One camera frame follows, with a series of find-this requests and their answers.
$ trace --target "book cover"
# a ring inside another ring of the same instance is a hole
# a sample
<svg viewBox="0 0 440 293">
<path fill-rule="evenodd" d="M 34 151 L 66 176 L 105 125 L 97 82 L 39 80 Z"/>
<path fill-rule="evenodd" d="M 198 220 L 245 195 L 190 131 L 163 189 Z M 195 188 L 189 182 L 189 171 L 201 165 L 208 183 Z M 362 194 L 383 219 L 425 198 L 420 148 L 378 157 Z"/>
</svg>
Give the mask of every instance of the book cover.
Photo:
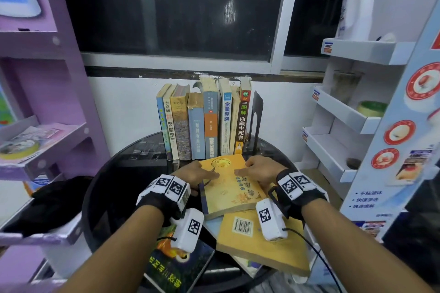
<svg viewBox="0 0 440 293">
<path fill-rule="evenodd" d="M 165 117 L 168 127 L 169 142 L 171 144 L 171 153 L 173 154 L 173 160 L 179 160 L 179 152 L 177 151 L 176 133 L 174 131 L 173 113 L 171 112 L 171 95 L 176 89 L 177 85 L 169 86 L 168 90 L 163 96 L 163 102 L 165 107 Z"/>
<path fill-rule="evenodd" d="M 304 235 L 302 221 L 284 219 L 286 227 Z M 271 268 L 307 277 L 310 274 L 307 248 L 301 237 L 289 232 L 286 239 L 267 241 L 261 232 L 256 210 L 225 214 L 216 250 L 243 257 Z"/>
<path fill-rule="evenodd" d="M 178 85 L 170 98 L 179 160 L 191 160 L 190 129 L 187 107 L 189 93 L 190 85 Z"/>
<path fill-rule="evenodd" d="M 203 94 L 206 158 L 218 156 L 218 90 L 214 79 L 201 77 L 193 87 Z"/>
<path fill-rule="evenodd" d="M 250 77 L 240 77 L 240 106 L 237 120 L 237 133 L 235 135 L 234 154 L 243 153 L 246 133 L 246 119 L 249 110 L 250 93 L 252 90 Z"/>
<path fill-rule="evenodd" d="M 175 225 L 164 227 L 159 234 L 173 236 Z M 147 278 L 162 293 L 188 293 L 205 271 L 214 249 L 199 240 L 192 253 L 171 248 L 171 240 L 157 242 L 146 267 Z"/>
<path fill-rule="evenodd" d="M 165 95 L 169 86 L 171 86 L 171 84 L 165 84 L 162 87 L 162 89 L 159 91 L 159 93 L 157 93 L 156 101 L 157 101 L 157 111 L 159 112 L 159 122 L 160 122 L 161 128 L 162 128 L 162 136 L 164 138 L 166 158 L 168 161 L 172 161 L 173 154 L 171 152 L 171 144 L 169 142 L 168 127 L 167 127 L 166 116 L 165 116 L 165 106 L 164 106 L 164 101 L 163 101 L 163 96 Z"/>
<path fill-rule="evenodd" d="M 220 155 L 229 155 L 229 136 L 231 133 L 231 108 L 232 88 L 229 79 L 219 79 L 221 98 L 221 122 L 220 122 Z"/>
<path fill-rule="evenodd" d="M 234 154 L 235 136 L 237 134 L 237 120 L 239 118 L 240 107 L 240 87 L 232 86 L 232 112 L 231 112 L 231 135 L 229 139 L 229 155 Z"/>
<path fill-rule="evenodd" d="M 222 221 L 223 216 L 211 220 L 205 220 L 203 222 L 203 226 L 216 240 L 220 233 L 220 226 Z M 262 268 L 261 264 L 257 262 L 252 262 L 251 260 L 247 260 L 246 258 L 241 258 L 233 255 L 231 255 L 231 257 L 251 278 L 255 278 L 258 270 Z"/>
<path fill-rule="evenodd" d="M 245 168 L 245 160 L 240 154 L 216 157 L 200 163 L 203 169 L 220 175 L 218 179 L 205 180 L 199 186 L 205 220 L 229 212 L 254 209 L 257 202 L 266 198 L 257 181 L 235 176 L 235 169 Z"/>
<path fill-rule="evenodd" d="M 206 152 L 203 94 L 190 93 L 188 97 L 188 119 L 190 123 L 192 158 L 193 160 L 204 160 L 206 158 Z"/>
</svg>

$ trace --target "black metal bookend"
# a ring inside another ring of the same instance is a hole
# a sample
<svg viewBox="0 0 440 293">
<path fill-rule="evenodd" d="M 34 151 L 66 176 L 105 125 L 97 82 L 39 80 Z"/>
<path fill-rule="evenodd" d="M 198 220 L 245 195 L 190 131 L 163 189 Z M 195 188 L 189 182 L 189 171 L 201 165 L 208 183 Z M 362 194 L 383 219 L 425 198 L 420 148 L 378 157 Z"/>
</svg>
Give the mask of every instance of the black metal bookend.
<svg viewBox="0 0 440 293">
<path fill-rule="evenodd" d="M 258 133 L 260 132 L 260 124 L 261 124 L 261 115 L 263 114 L 263 99 L 258 94 L 258 92 L 254 92 L 253 103 L 252 103 L 252 116 L 250 118 L 250 127 L 249 127 L 249 143 L 252 137 L 252 124 L 253 124 L 253 116 L 256 114 L 256 129 L 255 129 L 255 140 L 253 143 L 252 155 L 256 155 L 256 147 L 258 145 Z"/>
</svg>

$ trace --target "black table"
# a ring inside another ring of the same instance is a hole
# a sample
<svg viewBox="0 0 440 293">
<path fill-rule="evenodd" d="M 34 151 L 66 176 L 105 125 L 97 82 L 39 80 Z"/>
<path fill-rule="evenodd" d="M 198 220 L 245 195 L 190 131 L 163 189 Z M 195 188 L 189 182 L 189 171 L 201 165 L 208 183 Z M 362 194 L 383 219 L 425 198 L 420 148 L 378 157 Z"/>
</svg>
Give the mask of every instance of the black table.
<svg viewBox="0 0 440 293">
<path fill-rule="evenodd" d="M 253 148 L 252 139 L 245 145 L 245 159 L 253 155 Z M 271 157 L 285 167 L 293 167 L 281 151 L 262 139 L 258 140 L 256 153 Z M 82 207 L 84 235 L 91 251 L 95 252 L 127 220 L 139 193 L 149 182 L 177 168 L 177 164 L 166 160 L 162 133 L 142 138 L 114 155 L 91 182 Z M 187 207 L 201 210 L 200 196 L 191 196 Z M 216 240 L 205 228 L 200 239 L 216 247 Z M 263 267 L 252 279 L 230 255 L 216 251 L 193 292 L 243 292 L 260 284 L 274 272 L 272 268 Z M 141 286 L 155 291 L 147 280 L 143 280 Z"/>
</svg>

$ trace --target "wire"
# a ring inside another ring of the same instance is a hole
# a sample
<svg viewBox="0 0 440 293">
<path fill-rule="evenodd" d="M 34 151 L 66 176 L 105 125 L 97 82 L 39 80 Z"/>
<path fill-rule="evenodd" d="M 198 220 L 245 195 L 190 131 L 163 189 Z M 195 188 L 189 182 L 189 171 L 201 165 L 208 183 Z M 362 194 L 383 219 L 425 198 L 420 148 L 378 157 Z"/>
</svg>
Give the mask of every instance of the wire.
<svg viewBox="0 0 440 293">
<path fill-rule="evenodd" d="M 172 236 L 162 236 L 161 238 L 158 238 L 156 241 L 160 241 L 160 240 L 166 240 L 166 239 L 170 239 L 173 241 L 176 241 L 177 239 L 172 237 Z"/>
<path fill-rule="evenodd" d="M 315 249 L 315 247 L 304 236 L 302 236 L 300 233 L 298 233 L 296 230 L 291 229 L 291 228 L 283 228 L 283 230 L 284 231 L 292 231 L 293 233 L 299 235 L 305 242 L 307 242 L 309 246 L 311 246 L 311 248 L 316 252 L 316 255 L 318 255 L 318 257 L 322 260 L 324 265 L 327 267 L 328 271 L 330 272 L 331 276 L 333 277 L 334 282 L 336 283 L 336 286 L 338 287 L 339 292 L 342 293 L 341 287 L 339 286 L 338 281 L 336 280 L 336 277 L 333 274 L 333 271 L 330 269 L 330 267 L 328 266 L 327 262 L 323 259 L 323 257 L 319 254 L 319 251 L 317 251 Z"/>
</svg>

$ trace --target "white book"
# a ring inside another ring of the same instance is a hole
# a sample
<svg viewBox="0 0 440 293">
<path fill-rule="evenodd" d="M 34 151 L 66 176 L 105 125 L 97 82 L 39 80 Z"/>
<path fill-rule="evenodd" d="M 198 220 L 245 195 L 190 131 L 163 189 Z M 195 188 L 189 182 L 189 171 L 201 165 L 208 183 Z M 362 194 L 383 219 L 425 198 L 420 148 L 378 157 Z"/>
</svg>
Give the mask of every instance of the white book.
<svg viewBox="0 0 440 293">
<path fill-rule="evenodd" d="M 232 88 L 229 79 L 219 79 L 221 97 L 220 155 L 229 155 L 232 112 Z"/>
<path fill-rule="evenodd" d="M 231 114 L 231 133 L 229 140 L 229 155 L 234 154 L 235 134 L 237 133 L 237 120 L 239 118 L 240 95 L 239 86 L 232 86 L 232 114 Z"/>
<path fill-rule="evenodd" d="M 171 143 L 171 153 L 173 154 L 173 160 L 179 160 L 179 152 L 177 151 L 176 132 L 174 130 L 173 113 L 171 112 L 170 97 L 174 93 L 177 85 L 169 86 L 168 90 L 163 96 L 166 124 L 168 127 L 169 142 Z"/>
</svg>

